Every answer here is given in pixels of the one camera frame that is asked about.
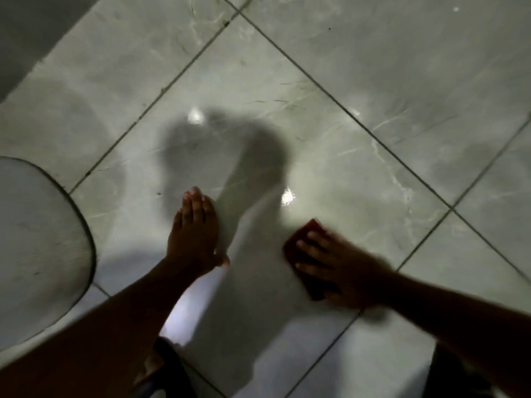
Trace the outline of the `person's right hand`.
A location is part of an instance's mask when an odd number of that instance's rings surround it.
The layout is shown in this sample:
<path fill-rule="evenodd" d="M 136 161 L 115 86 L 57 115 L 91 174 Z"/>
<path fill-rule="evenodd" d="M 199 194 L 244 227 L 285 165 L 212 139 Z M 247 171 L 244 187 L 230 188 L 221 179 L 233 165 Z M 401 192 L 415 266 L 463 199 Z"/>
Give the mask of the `person's right hand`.
<path fill-rule="evenodd" d="M 330 275 L 337 282 L 340 293 L 329 292 L 325 298 L 352 309 L 384 305 L 399 273 L 340 234 L 337 234 L 337 246 L 333 250 L 337 255 L 331 261 Z"/>

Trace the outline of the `person's left hand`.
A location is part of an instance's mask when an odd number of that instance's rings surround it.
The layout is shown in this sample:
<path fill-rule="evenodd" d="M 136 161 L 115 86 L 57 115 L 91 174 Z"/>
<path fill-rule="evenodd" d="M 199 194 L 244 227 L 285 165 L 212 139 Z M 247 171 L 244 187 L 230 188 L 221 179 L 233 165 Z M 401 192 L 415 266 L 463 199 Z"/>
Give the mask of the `person's left hand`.
<path fill-rule="evenodd" d="M 191 189 L 183 194 L 182 235 L 178 244 L 168 238 L 166 258 L 191 269 L 195 278 L 214 269 L 214 255 L 226 254 L 220 244 L 220 224 L 213 201 L 203 193 L 204 224 L 192 224 Z"/>

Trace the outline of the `grey rounded mat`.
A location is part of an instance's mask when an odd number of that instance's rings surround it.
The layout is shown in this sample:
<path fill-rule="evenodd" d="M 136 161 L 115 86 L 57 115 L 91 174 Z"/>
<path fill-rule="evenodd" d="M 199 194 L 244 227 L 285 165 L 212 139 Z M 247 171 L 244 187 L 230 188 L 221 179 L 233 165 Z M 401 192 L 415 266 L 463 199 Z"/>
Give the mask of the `grey rounded mat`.
<path fill-rule="evenodd" d="M 89 227 L 48 173 L 0 156 L 0 352 L 63 318 L 96 265 Z"/>

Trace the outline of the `person's right forearm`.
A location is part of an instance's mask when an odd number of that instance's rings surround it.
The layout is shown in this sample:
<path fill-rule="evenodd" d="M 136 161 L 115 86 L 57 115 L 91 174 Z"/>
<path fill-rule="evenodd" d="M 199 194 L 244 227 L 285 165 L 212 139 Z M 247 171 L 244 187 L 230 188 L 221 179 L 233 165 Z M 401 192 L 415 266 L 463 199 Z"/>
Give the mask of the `person's right forearm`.
<path fill-rule="evenodd" d="M 381 302 L 511 398 L 531 398 L 531 316 L 390 273 Z"/>

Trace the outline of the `red cleaning cloth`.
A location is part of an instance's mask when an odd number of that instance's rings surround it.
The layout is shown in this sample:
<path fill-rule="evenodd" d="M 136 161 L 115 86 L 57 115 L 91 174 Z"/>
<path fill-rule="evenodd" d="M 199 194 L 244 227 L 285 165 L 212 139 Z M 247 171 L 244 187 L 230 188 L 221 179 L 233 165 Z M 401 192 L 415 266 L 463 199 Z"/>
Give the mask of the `red cleaning cloth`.
<path fill-rule="evenodd" d="M 298 263 L 309 264 L 317 267 L 326 267 L 324 264 L 315 260 L 313 257 L 309 256 L 307 253 L 297 247 L 299 240 L 304 241 L 308 245 L 316 246 L 316 244 L 308 238 L 309 232 L 315 232 L 318 234 L 326 233 L 321 223 L 313 218 L 305 225 L 297 229 L 295 233 L 293 233 L 288 240 L 286 240 L 282 247 L 282 251 L 285 260 L 292 267 L 294 273 L 298 276 L 310 299 L 313 301 L 322 301 L 325 299 L 327 293 L 332 292 L 339 294 L 340 290 L 331 282 L 316 278 L 315 276 L 301 272 L 299 269 L 297 269 L 296 264 Z"/>

